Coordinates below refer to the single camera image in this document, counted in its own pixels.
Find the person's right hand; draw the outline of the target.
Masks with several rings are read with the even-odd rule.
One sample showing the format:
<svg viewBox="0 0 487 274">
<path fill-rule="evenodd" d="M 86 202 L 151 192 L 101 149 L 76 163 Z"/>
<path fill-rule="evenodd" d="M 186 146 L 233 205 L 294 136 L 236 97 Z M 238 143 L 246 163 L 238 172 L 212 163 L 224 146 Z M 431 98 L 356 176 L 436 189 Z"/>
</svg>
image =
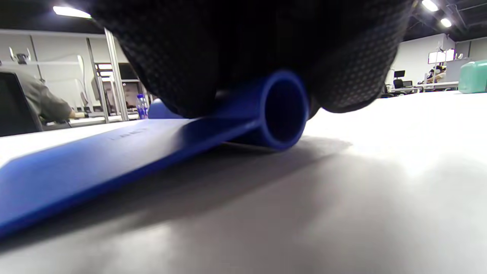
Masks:
<svg viewBox="0 0 487 274">
<path fill-rule="evenodd" d="M 313 108 L 346 113 L 383 90 L 415 0 L 71 0 L 118 40 L 148 92 L 185 118 L 216 94 L 290 70 Z"/>
</svg>

